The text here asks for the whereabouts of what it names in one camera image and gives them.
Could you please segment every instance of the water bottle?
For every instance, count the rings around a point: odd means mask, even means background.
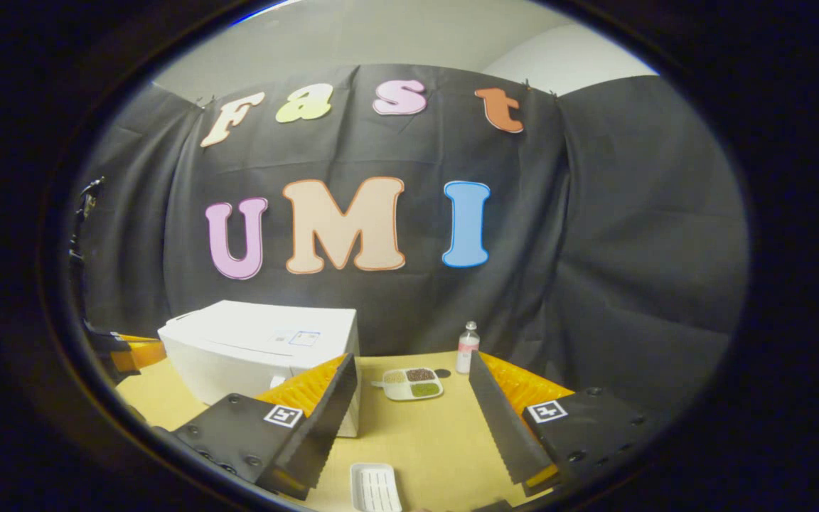
[[[472,351],[478,350],[478,334],[475,321],[467,321],[467,330],[461,334],[461,343],[457,346],[457,373],[469,373],[469,361]]]

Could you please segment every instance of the screw hole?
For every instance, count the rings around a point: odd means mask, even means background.
[[[586,458],[586,452],[583,450],[577,450],[575,452],[571,452],[568,454],[568,461],[569,462],[579,462]]]

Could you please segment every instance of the beans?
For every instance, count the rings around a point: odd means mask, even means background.
[[[415,370],[407,370],[407,378],[409,378],[410,382],[430,381],[435,379],[435,373],[423,368],[416,368]]]
[[[384,382],[386,383],[405,383],[406,381],[407,379],[406,376],[403,376],[403,372],[394,372],[384,375]]]

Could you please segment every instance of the foam letter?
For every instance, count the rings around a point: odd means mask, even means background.
[[[331,84],[307,85],[289,95],[286,103],[277,110],[277,122],[289,123],[296,119],[318,119],[331,110],[328,100],[334,94]]]
[[[487,262],[488,253],[482,247],[482,210],[491,195],[484,183],[450,181],[444,185],[444,195],[451,198],[451,249],[441,257],[449,267],[475,267]]]
[[[245,114],[248,113],[248,108],[257,106],[257,104],[261,103],[263,100],[264,93],[259,92],[251,96],[244,97],[241,100],[230,101],[230,103],[220,107],[220,117],[217,118],[217,122],[214,123],[214,127],[210,129],[208,136],[204,137],[204,140],[202,140],[201,148],[207,148],[207,146],[212,146],[218,142],[224,142],[224,140],[230,136],[230,130],[228,130],[228,127],[230,125],[237,127],[238,124],[242,122],[242,119],[245,118]]]
[[[248,198],[240,202],[240,211],[245,215],[245,258],[237,260],[230,256],[227,238],[227,218],[233,211],[232,205],[221,202],[208,206],[204,212],[208,217],[208,237],[210,258],[221,274],[230,279],[248,279],[261,269],[261,213],[267,209],[266,198]]]
[[[402,267],[406,257],[397,249],[400,192],[403,181],[397,178],[368,178],[358,187],[344,215],[324,182],[305,179],[286,185],[283,196],[293,203],[293,257],[287,262],[287,271],[303,274],[324,268],[324,260],[315,254],[316,236],[331,263],[343,269],[360,234],[355,266],[363,271]]]
[[[484,100],[485,117],[491,123],[491,126],[496,127],[496,129],[510,131],[510,133],[523,131],[523,123],[510,118],[511,108],[520,108],[517,100],[508,97],[503,90],[497,87],[490,90],[478,90],[476,96]]]
[[[397,116],[407,116],[425,110],[425,97],[420,93],[425,90],[425,85],[418,80],[391,80],[378,85],[375,94],[381,100],[375,100],[371,104],[375,112],[383,116],[396,114]]]

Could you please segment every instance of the white wall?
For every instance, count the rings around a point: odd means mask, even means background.
[[[617,78],[657,74],[621,46],[581,25],[540,33],[482,73],[515,82],[529,79],[531,87],[559,95]]]
[[[309,69],[423,64],[481,71],[569,17],[526,0],[301,0],[205,40],[157,84],[205,104]]]

